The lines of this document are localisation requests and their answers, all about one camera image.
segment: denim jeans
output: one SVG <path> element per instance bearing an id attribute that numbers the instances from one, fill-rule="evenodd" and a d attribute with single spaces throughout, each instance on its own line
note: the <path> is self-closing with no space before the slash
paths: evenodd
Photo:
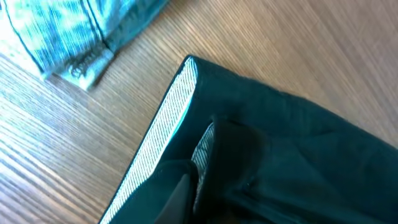
<path id="1" fill-rule="evenodd" d="M 167 2 L 0 0 L 1 24 L 11 33 L 0 39 L 0 49 L 17 42 L 22 47 L 15 51 L 26 56 L 14 61 L 33 61 L 42 78 L 55 73 L 87 90 Z"/>

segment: garment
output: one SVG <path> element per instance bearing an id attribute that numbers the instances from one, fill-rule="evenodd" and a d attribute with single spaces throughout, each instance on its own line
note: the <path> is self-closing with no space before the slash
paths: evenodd
<path id="1" fill-rule="evenodd" d="M 193 56 L 100 223 L 135 223 L 113 218 L 156 167 L 186 160 L 198 171 L 190 223 L 225 214 L 238 223 L 398 223 L 397 149 L 314 103 Z M 157 197 L 148 203 L 165 206 Z"/>
<path id="2" fill-rule="evenodd" d="M 115 215 L 113 223 L 186 223 L 191 218 L 198 173 L 190 160 L 156 168 Z"/>
<path id="3" fill-rule="evenodd" d="M 0 48 L 41 78 L 55 73 L 86 90 L 167 2 L 0 0 Z"/>

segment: dark green fabric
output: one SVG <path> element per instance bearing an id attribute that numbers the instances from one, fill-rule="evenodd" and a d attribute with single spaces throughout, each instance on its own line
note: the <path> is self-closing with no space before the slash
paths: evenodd
<path id="1" fill-rule="evenodd" d="M 190 160 L 167 161 L 159 164 L 149 179 L 127 199 L 112 219 L 111 224 L 154 223 L 184 175 L 188 175 L 191 182 L 183 218 L 187 222 L 192 211 L 190 207 L 193 205 L 198 181 L 197 168 Z"/>
<path id="2" fill-rule="evenodd" d="M 160 161 L 190 159 L 215 122 L 197 220 L 228 209 L 248 223 L 398 223 L 397 149 L 303 98 L 193 59 L 195 92 Z"/>

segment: striped fabric edge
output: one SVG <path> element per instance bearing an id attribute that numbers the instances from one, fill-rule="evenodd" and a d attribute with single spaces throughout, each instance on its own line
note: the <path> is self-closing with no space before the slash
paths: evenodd
<path id="1" fill-rule="evenodd" d="M 166 146 L 185 117 L 196 83 L 197 66 L 194 59 L 189 57 L 166 93 L 100 224 L 108 224 L 128 197 L 153 173 Z"/>
<path id="2" fill-rule="evenodd" d="M 203 134 L 202 138 L 200 139 L 198 145 L 196 146 L 191 160 L 196 164 L 198 168 L 199 180 L 197 186 L 197 194 L 195 197 L 195 202 L 193 204 L 193 210 L 196 210 L 199 193 L 201 191 L 201 187 L 203 185 L 203 180 L 205 179 L 206 175 L 206 168 L 209 160 L 209 150 L 214 142 L 214 126 L 211 123 L 205 133 Z"/>

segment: wooden table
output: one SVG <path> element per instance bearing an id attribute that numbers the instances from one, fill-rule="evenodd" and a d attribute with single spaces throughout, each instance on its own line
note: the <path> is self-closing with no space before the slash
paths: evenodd
<path id="1" fill-rule="evenodd" d="M 0 58 L 0 223 L 96 223 L 186 54 L 398 146 L 398 2 L 186 0 L 84 92 Z"/>

